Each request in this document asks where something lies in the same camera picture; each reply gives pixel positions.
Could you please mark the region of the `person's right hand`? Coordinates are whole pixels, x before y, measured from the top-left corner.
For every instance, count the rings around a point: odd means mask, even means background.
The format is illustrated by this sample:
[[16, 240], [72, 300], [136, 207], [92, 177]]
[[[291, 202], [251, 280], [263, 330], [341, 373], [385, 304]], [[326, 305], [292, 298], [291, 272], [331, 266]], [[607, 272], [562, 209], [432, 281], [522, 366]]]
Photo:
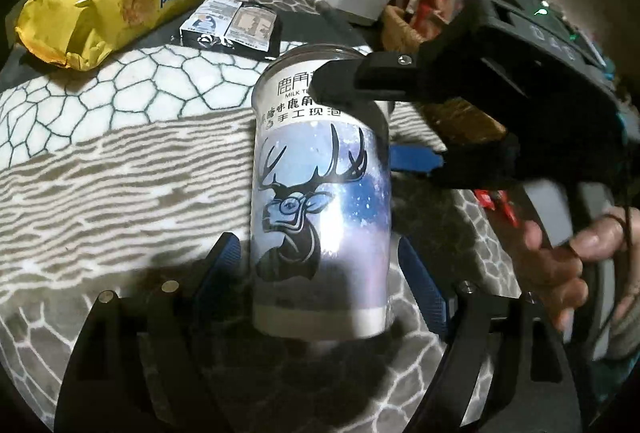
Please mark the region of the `person's right hand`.
[[613, 207], [574, 235], [566, 245], [550, 248], [534, 221], [506, 227], [500, 241], [509, 253], [518, 283], [537, 294], [556, 329], [568, 324], [570, 312], [587, 302], [582, 272], [588, 264], [617, 259], [618, 280], [613, 323], [621, 323], [639, 300], [639, 210]]

